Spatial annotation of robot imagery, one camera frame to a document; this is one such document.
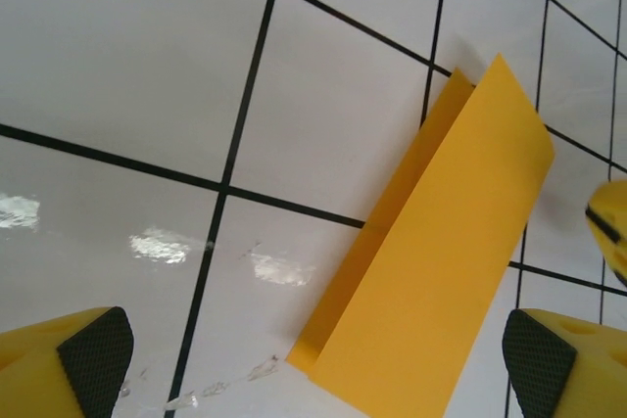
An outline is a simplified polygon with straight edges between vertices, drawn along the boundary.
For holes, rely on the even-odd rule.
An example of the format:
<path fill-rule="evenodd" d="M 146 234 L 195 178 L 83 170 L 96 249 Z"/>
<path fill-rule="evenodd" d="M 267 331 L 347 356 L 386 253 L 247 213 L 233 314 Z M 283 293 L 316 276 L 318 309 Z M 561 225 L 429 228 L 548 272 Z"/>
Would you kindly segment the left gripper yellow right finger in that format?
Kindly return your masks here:
<path fill-rule="evenodd" d="M 626 333 L 536 308 L 513 310 L 503 356 L 525 417 L 624 417 Z"/>

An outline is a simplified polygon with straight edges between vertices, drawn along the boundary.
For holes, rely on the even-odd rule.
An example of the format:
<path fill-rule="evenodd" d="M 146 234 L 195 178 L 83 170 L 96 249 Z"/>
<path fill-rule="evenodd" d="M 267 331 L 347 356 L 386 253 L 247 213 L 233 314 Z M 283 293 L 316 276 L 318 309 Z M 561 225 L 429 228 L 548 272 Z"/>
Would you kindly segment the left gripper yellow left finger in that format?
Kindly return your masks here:
<path fill-rule="evenodd" d="M 133 354 L 123 308 L 86 309 L 1 334 L 3 417 L 110 417 Z"/>

